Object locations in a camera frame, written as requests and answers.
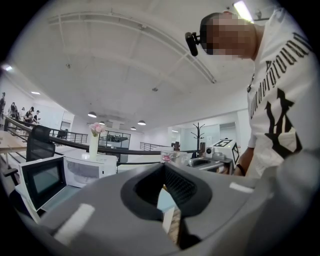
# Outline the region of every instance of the white ceiling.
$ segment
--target white ceiling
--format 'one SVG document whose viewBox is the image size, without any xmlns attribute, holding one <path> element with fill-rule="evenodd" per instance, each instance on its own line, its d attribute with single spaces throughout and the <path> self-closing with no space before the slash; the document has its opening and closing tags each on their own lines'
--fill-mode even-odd
<svg viewBox="0 0 320 256">
<path fill-rule="evenodd" d="M 252 61 L 207 56 L 200 49 L 194 58 L 184 39 L 186 32 L 199 31 L 205 15 L 227 6 L 234 11 L 232 3 L 55 1 L 25 29 L 9 62 L 40 91 L 89 122 L 87 113 L 95 111 L 99 121 L 122 121 L 125 130 L 137 127 L 139 120 L 147 123 L 139 131 L 170 126 L 174 123 L 157 116 L 177 98 L 252 75 Z M 271 14 L 265 1 L 248 1 L 250 5 L 252 13 L 260 8 L 263 18 Z"/>
</svg>

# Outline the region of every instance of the flower vase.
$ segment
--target flower vase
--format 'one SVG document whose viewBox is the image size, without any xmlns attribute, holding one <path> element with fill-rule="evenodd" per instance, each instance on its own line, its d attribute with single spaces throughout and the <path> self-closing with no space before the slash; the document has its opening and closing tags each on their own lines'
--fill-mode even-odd
<svg viewBox="0 0 320 256">
<path fill-rule="evenodd" d="M 89 155 L 91 160 L 96 160 L 97 153 L 98 153 L 98 142 L 99 142 L 99 135 L 91 136 L 90 146 L 89 146 Z"/>
</svg>

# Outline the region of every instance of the glass partition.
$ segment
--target glass partition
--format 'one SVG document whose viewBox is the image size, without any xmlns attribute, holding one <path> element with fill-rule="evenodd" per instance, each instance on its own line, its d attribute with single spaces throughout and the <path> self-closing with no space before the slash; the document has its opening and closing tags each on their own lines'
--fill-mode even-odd
<svg viewBox="0 0 320 256">
<path fill-rule="evenodd" d="M 117 149 L 129 149 L 130 134 L 123 132 L 116 132 L 106 130 L 103 135 L 99 137 L 100 147 L 111 147 Z"/>
</svg>

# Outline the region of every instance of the small camera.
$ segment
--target small camera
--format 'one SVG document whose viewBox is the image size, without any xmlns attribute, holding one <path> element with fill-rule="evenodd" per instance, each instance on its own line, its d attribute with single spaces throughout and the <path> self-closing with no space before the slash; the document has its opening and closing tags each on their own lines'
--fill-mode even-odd
<svg viewBox="0 0 320 256">
<path fill-rule="evenodd" d="M 200 41 L 198 40 L 200 35 L 197 35 L 196 32 L 193 32 L 193 33 L 187 32 L 187 33 L 185 33 L 184 36 L 185 36 L 185 41 L 189 46 L 189 49 L 190 49 L 192 56 L 197 56 L 198 55 L 197 45 L 200 43 Z"/>
</svg>

